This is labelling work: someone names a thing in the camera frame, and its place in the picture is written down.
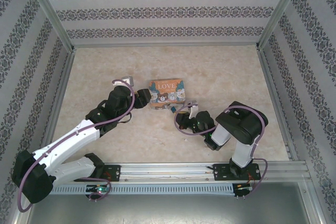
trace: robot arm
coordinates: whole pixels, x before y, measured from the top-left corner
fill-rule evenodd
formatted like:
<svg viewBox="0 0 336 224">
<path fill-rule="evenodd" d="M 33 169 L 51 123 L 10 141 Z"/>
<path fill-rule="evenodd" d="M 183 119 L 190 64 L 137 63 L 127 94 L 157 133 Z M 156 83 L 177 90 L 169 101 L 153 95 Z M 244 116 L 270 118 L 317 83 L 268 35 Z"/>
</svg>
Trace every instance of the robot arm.
<svg viewBox="0 0 336 224">
<path fill-rule="evenodd" d="M 202 133 L 204 142 L 212 149 L 219 151 L 233 136 L 236 142 L 235 152 L 230 159 L 230 171 L 235 177 L 243 175 L 253 162 L 253 152 L 257 142 L 268 124 L 266 116 L 260 111 L 254 110 L 242 103 L 233 102 L 217 118 L 215 127 L 214 120 L 207 111 L 198 112 L 194 117 L 191 115 L 197 105 L 190 105 L 190 113 L 179 113 L 176 121 L 182 129 L 191 129 L 193 133 Z"/>
<path fill-rule="evenodd" d="M 33 153 L 25 150 L 18 154 L 12 180 L 18 187 L 22 186 L 21 183 L 24 181 L 22 192 L 32 204 L 44 199 L 54 186 L 82 177 L 101 176 L 103 162 L 94 154 L 87 154 L 74 162 L 65 164 L 63 162 L 77 150 L 115 128 L 121 120 L 117 118 L 131 109 L 140 109 L 149 103 L 151 98 L 149 90 L 139 90 L 133 98 L 129 89 L 132 84 L 132 77 L 124 77 L 122 81 L 115 82 L 116 87 L 110 92 L 108 100 L 102 101 L 97 108 L 91 110 L 86 119 L 70 132 Z M 29 169 L 31 172 L 24 179 Z"/>
</svg>

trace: wall panel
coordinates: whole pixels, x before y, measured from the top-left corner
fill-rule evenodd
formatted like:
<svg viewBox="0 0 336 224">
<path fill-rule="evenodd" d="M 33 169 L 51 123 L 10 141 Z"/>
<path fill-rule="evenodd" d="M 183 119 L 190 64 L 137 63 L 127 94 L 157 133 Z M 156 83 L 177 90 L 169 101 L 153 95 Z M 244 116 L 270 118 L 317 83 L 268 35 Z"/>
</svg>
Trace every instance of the wall panel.
<svg viewBox="0 0 336 224">
<path fill-rule="evenodd" d="M 281 108 L 328 223 L 336 222 L 335 0 L 291 0 L 264 48 Z"/>
<path fill-rule="evenodd" d="M 73 44 L 257 42 L 279 0 L 50 0 Z"/>
<path fill-rule="evenodd" d="M 16 155 L 40 148 L 68 57 L 37 0 L 0 0 L 0 223 L 17 187 Z"/>
</svg>

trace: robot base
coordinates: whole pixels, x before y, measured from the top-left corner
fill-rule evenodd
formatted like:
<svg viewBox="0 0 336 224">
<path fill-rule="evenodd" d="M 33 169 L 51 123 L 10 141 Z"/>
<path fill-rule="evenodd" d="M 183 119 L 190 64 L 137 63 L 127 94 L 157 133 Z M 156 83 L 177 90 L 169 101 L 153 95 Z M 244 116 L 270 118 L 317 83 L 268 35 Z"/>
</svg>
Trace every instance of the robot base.
<svg viewBox="0 0 336 224">
<path fill-rule="evenodd" d="M 239 177 L 236 177 L 230 170 L 229 164 L 214 164 L 214 178 L 215 181 L 230 181 L 230 180 L 249 180 L 248 174 L 250 174 L 255 180 L 260 180 L 260 170 L 258 164 L 250 164 L 248 168 Z"/>
</svg>

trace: beige floor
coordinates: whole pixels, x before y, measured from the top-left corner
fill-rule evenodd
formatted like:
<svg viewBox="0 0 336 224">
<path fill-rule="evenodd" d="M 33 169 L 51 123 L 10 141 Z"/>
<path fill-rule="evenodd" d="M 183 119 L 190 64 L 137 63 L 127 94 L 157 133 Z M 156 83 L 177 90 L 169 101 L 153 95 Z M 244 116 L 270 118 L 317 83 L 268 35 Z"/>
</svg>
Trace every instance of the beige floor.
<svg viewBox="0 0 336 224">
<path fill-rule="evenodd" d="M 75 127 L 97 104 L 107 99 L 111 81 L 134 77 L 134 89 L 152 79 L 183 78 L 186 98 L 215 118 L 237 100 L 265 113 L 269 120 L 255 157 L 288 160 L 272 102 L 254 46 L 128 47 L 78 49 L 73 63 L 54 140 Z M 201 136 L 186 136 L 174 127 L 169 110 L 147 106 L 69 160 L 94 152 L 104 162 L 228 161 L 235 149 L 231 139 L 219 152 Z"/>
</svg>

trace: book cover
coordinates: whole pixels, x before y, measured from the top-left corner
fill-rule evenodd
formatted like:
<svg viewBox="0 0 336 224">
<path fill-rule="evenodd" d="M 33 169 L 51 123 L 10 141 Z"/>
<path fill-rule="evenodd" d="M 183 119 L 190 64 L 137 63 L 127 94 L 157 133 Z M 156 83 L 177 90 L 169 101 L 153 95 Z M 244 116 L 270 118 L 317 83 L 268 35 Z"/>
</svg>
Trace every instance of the book cover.
<svg viewBox="0 0 336 224">
<path fill-rule="evenodd" d="M 182 107 L 185 101 L 184 83 L 182 79 L 153 80 L 149 84 L 152 98 L 152 109 L 170 109 Z"/>
</svg>

